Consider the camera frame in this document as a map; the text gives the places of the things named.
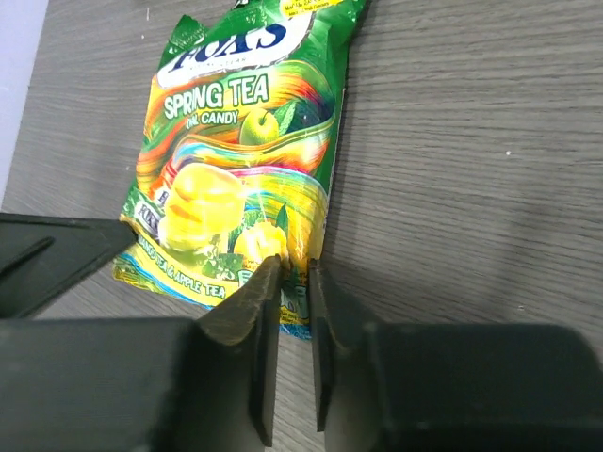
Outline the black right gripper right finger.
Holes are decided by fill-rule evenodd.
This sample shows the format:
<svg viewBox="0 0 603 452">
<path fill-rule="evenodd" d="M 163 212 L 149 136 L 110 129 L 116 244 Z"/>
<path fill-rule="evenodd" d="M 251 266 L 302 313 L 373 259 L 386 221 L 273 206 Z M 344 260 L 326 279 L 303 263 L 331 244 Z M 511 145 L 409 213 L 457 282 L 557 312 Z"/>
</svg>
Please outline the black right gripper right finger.
<svg viewBox="0 0 603 452">
<path fill-rule="evenodd" d="M 308 304 L 329 451 L 598 451 L 602 366 L 549 324 L 379 318 L 319 261 Z"/>
</svg>

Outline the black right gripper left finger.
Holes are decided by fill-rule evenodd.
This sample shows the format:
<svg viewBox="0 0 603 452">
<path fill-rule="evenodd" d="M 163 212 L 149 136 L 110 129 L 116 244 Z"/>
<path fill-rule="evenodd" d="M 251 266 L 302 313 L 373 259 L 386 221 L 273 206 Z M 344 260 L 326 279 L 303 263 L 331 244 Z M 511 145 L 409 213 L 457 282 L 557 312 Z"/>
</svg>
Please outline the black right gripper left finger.
<svg viewBox="0 0 603 452">
<path fill-rule="evenodd" d="M 266 259 L 199 319 L 7 320 L 5 451 L 262 451 L 283 270 Z"/>
</svg>

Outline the green Fox's spring tea bag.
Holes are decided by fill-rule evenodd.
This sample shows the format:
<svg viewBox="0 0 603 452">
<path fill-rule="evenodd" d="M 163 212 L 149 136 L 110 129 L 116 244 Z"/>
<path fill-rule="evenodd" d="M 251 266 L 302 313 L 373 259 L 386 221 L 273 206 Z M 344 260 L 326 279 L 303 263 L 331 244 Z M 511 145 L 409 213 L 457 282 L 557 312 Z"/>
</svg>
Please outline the green Fox's spring tea bag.
<svg viewBox="0 0 603 452">
<path fill-rule="evenodd" d="M 184 16 L 153 76 L 115 279 L 213 308 L 262 262 L 285 270 L 280 323 L 310 335 L 308 265 L 323 248 L 349 47 L 362 1 L 239 1 Z"/>
</svg>

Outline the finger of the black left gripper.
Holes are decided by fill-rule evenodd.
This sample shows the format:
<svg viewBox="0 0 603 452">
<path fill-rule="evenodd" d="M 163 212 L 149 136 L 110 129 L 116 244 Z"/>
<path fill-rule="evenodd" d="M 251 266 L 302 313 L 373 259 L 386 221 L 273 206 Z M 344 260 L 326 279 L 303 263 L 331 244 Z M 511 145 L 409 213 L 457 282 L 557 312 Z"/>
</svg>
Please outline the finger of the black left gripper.
<svg viewBox="0 0 603 452">
<path fill-rule="evenodd" d="M 136 243 L 116 219 L 1 215 L 1 316 L 27 318 Z"/>
</svg>

